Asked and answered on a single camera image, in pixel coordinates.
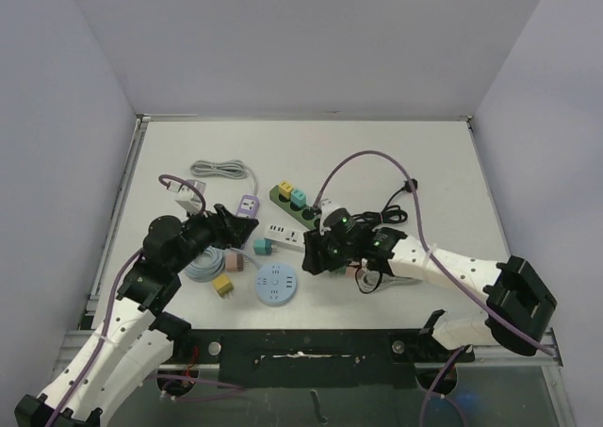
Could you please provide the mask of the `yellow USB charger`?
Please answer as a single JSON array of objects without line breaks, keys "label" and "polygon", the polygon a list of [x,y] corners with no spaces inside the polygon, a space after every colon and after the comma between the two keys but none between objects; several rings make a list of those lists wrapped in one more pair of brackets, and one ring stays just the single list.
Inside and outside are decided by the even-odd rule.
[{"label": "yellow USB charger", "polygon": [[293,189],[294,189],[293,186],[286,180],[283,180],[278,185],[279,195],[286,200],[290,199]]}]

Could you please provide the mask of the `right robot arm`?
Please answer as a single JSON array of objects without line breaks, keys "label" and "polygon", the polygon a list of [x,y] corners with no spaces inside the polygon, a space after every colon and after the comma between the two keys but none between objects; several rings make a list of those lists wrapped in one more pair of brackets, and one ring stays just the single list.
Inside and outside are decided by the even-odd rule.
[{"label": "right robot arm", "polygon": [[398,229],[357,222],[343,207],[305,232],[303,240],[302,267],[311,274],[357,263],[379,275],[457,289],[474,302],[479,314],[456,319],[443,313],[421,334],[420,351],[432,360],[466,345],[498,344],[524,356],[544,349],[558,302],[522,257],[500,262],[458,255]]}]

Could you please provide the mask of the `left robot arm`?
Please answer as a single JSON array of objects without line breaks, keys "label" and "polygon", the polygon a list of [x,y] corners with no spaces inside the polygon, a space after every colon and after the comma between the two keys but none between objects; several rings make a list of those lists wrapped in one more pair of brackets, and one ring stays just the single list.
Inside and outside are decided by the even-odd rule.
[{"label": "left robot arm", "polygon": [[258,224],[221,204],[184,222],[170,215],[153,220],[111,287],[103,321],[51,384],[23,396],[17,424],[104,426],[161,363],[187,358],[191,326],[165,310],[181,286],[180,272],[209,247],[241,247]]}]

